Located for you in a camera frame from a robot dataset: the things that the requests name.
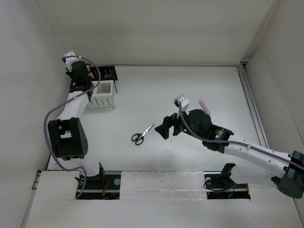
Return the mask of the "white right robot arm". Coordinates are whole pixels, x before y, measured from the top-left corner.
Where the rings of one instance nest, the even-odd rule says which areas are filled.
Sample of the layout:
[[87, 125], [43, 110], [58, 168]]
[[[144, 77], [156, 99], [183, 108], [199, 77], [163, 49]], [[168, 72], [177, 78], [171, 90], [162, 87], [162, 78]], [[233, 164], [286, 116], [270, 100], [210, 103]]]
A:
[[243, 173], [241, 167], [226, 164], [219, 181], [225, 187], [231, 187], [238, 177], [253, 178], [277, 188], [282, 194], [294, 199], [304, 194], [304, 155], [299, 151], [292, 153], [273, 151], [248, 140], [231, 130], [214, 125], [211, 117], [200, 109], [166, 116], [161, 125], [155, 128], [163, 139], [169, 138], [169, 129], [173, 136], [180, 133], [190, 135], [202, 142], [211, 151], [241, 158], [262, 168], [258, 173]]

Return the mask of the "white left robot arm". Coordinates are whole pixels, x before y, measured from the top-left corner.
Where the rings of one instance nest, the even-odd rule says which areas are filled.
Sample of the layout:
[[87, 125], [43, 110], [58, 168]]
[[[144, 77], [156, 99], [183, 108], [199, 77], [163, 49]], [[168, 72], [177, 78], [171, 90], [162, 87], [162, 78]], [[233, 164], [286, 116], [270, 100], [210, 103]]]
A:
[[88, 140], [79, 117], [91, 101], [93, 90], [100, 83], [101, 73], [97, 72], [99, 80], [96, 85], [93, 85], [86, 58], [71, 55], [63, 57], [62, 60], [67, 66], [66, 73], [71, 77], [71, 84], [67, 100], [57, 107], [64, 108], [62, 113], [56, 120], [45, 122], [47, 127], [45, 133], [50, 139], [48, 146], [51, 147], [50, 152], [53, 159], [62, 170], [83, 171], [81, 177], [76, 178], [80, 185], [83, 186], [88, 180], [93, 187], [101, 188], [106, 182], [105, 171], [101, 164], [99, 164], [99, 172], [94, 172], [87, 177], [84, 167], [68, 169], [58, 160], [84, 159], [88, 152]]

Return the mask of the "purple highlighter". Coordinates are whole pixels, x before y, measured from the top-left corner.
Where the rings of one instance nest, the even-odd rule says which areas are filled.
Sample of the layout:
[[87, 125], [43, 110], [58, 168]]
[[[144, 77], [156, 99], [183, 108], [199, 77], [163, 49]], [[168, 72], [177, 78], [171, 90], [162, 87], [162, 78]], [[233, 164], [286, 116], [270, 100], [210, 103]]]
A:
[[198, 103], [199, 105], [201, 106], [203, 112], [207, 115], [210, 115], [210, 111], [209, 109], [207, 108], [206, 104], [204, 103], [204, 101], [202, 99], [198, 99]]

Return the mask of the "black handled scissors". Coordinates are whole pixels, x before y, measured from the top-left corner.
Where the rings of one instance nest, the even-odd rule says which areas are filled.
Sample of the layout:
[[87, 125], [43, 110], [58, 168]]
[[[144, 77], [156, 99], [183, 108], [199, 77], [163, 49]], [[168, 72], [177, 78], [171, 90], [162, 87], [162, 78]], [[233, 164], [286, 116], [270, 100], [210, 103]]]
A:
[[131, 137], [131, 141], [134, 142], [136, 146], [141, 145], [144, 141], [144, 136], [154, 127], [154, 124], [145, 129], [142, 133], [136, 133]]

